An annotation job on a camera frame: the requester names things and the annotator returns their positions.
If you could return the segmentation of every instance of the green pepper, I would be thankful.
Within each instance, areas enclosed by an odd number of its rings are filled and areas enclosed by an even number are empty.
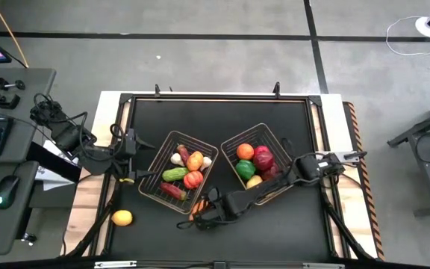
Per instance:
[[[251,161],[240,160],[235,170],[242,179],[249,180],[255,174],[256,168]]]

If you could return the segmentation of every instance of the wooden platform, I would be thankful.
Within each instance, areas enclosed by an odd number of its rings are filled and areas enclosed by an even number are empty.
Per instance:
[[[109,132],[109,126],[116,120],[119,96],[121,93],[127,92],[105,91],[101,93],[92,129],[92,133],[98,138],[96,145],[107,146],[110,144],[112,136]],[[345,120],[341,97],[339,95],[322,95],[322,103],[330,150],[352,150],[352,142]],[[318,147],[324,149],[322,133],[320,131],[321,125],[315,105],[312,106],[312,112],[314,115],[315,129],[317,130]],[[128,105],[126,105],[124,115],[126,116],[127,113]],[[122,118],[122,126],[125,125],[125,116]],[[356,168],[346,166],[345,174],[358,182],[361,181]],[[87,172],[84,171],[81,177],[86,175]],[[113,184],[114,180],[111,180],[108,195],[112,192]],[[373,223],[373,220],[376,219],[376,215],[374,214],[372,194],[369,191],[369,182],[364,180],[363,186],[365,186],[365,192],[368,194],[367,201],[369,205],[365,203],[366,194],[356,183],[352,182],[351,179],[347,179],[345,176],[340,177],[340,182],[337,187],[340,194],[344,222],[357,241],[371,256],[384,259],[377,223]],[[77,245],[93,224],[96,218],[101,188],[102,176],[93,176],[79,184],[67,225],[65,237],[67,252]],[[107,219],[101,229],[96,253],[100,253],[104,247],[108,221]],[[334,234],[336,251],[339,256],[342,256],[340,234],[337,231],[337,227],[332,222],[331,227]]]

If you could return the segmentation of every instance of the white paper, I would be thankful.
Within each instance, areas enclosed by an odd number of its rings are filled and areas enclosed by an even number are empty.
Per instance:
[[[47,149],[49,152],[53,153],[54,155],[59,156],[60,158],[64,159],[65,161],[68,161],[69,163],[73,165],[77,165],[78,159],[75,158],[74,160],[70,161],[51,141],[46,140],[44,142],[43,147]],[[40,180],[43,182],[43,190],[49,191],[53,188],[66,186],[69,184],[73,184],[74,182],[65,179],[64,177],[39,166],[37,168],[37,174],[36,174],[36,180]]]

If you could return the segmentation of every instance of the gray desk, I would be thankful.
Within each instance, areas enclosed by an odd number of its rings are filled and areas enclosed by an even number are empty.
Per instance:
[[[20,79],[23,80],[26,85],[25,90],[10,89],[8,92],[0,90],[0,93],[17,93],[21,97],[21,101],[15,109],[0,109],[0,114],[32,123],[29,118],[29,111],[34,107],[33,97],[36,93],[49,93],[55,73],[53,69],[0,69],[0,77],[6,79],[8,82],[11,83]],[[52,163],[61,162],[57,156],[50,153],[48,154],[44,148],[32,142],[34,133],[35,128],[33,126],[15,121],[4,147],[3,154],[0,156],[0,180],[4,176],[12,174],[17,164],[25,160],[32,160],[25,162],[16,171],[17,176],[20,177],[20,182],[14,204],[8,209],[0,210],[0,255],[7,254],[13,246],[14,240],[25,231],[28,216],[31,213],[29,208],[38,207],[37,200],[39,200],[40,203],[48,203],[48,199],[43,198],[51,197],[53,203],[59,203],[59,200],[55,199],[56,195],[44,195],[41,193],[40,188],[34,188],[34,177],[36,176],[39,165],[48,167],[46,166],[47,163],[50,163],[49,166],[51,166]],[[63,165],[69,165],[65,161],[62,162]],[[69,166],[69,168],[64,170],[71,170],[72,172],[70,174],[72,177],[65,177],[68,179],[74,177],[78,178],[80,169],[72,165]],[[73,189],[74,187],[69,188],[67,196],[73,195]],[[39,199],[31,199],[30,204],[29,201],[32,194],[36,198],[39,197]]]

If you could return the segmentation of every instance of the white base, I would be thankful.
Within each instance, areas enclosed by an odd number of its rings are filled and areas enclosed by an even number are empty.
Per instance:
[[[420,17],[416,20],[416,29],[424,36],[430,37],[430,27],[427,25],[428,17]]]

